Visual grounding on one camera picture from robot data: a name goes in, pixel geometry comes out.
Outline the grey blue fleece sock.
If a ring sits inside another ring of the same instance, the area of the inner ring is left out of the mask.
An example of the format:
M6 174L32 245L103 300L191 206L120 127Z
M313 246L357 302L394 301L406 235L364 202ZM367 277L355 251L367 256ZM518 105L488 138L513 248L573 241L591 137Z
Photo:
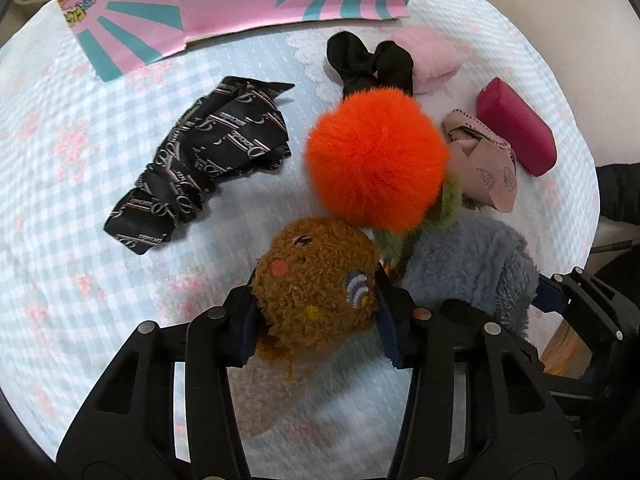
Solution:
M538 270L522 234L500 220L464 210L445 229L421 235L400 286L420 307L461 300L523 336Z

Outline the magenta zip pouch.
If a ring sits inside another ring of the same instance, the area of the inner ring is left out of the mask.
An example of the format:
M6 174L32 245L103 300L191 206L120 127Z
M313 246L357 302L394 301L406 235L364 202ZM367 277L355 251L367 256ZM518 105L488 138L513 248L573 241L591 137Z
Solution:
M558 154L551 128L502 79L491 79L478 92L476 117L510 143L532 176L541 177L555 166Z

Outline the brown plush bear toy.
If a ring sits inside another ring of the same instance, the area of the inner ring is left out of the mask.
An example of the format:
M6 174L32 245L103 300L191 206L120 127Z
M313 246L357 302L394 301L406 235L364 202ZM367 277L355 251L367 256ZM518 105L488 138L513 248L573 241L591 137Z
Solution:
M250 290L265 319L258 356L281 362L292 382L299 361L322 358L368 330L378 312L380 248L363 230L332 217L288 224L257 261Z

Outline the beige pink printed cloth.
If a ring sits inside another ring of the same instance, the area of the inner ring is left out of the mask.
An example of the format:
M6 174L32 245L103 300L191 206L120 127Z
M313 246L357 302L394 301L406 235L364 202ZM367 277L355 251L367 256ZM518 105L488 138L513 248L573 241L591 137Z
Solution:
M465 198L478 206L511 212L518 194L516 158L508 141L475 116L453 110L442 120L449 168Z

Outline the orange fluffy pompom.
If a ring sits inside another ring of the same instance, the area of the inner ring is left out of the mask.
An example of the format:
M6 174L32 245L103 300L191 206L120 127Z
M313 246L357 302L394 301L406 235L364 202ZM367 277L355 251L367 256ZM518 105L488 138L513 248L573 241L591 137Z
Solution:
M377 88L322 114L308 133L304 159L331 214L353 226L403 233L436 203L449 152L415 99Z

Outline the black printed fabric scrunchie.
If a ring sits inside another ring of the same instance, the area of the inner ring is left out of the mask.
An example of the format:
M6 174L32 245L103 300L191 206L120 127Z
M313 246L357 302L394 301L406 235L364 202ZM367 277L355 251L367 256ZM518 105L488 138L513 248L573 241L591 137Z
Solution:
M137 255L198 218L222 182L273 171L291 155L276 99L290 82L227 76L189 107L160 142L104 231Z

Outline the pink fluffy soft item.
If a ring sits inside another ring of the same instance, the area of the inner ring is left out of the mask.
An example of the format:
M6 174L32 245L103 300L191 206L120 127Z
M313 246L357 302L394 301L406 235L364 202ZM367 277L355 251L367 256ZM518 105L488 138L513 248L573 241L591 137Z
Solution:
M397 29L393 42L409 52L413 59L413 91L431 93L460 70L464 55L457 47L433 27L407 26Z

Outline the light blue checkered blanket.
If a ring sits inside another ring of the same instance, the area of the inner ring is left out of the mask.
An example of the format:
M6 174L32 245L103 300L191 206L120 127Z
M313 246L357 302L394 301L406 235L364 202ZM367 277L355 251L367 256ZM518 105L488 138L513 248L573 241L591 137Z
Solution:
M486 0L411 0L410 24L437 28L464 56L422 96L441 120L472 110L501 78L551 127L558 160L518 173L504 221L538 269L585 263L599 221L594 161L542 56ZM330 23L214 40L112 82L93 73L55 4L1 51L1 387L34 440L58 450L80 404L139 322L192 318L241 284L270 238L318 214L300 154L308 129L341 97L324 67ZM179 116L224 76L287 81L279 101L292 156L272 174L224 184L198 220L137 256L103 229Z

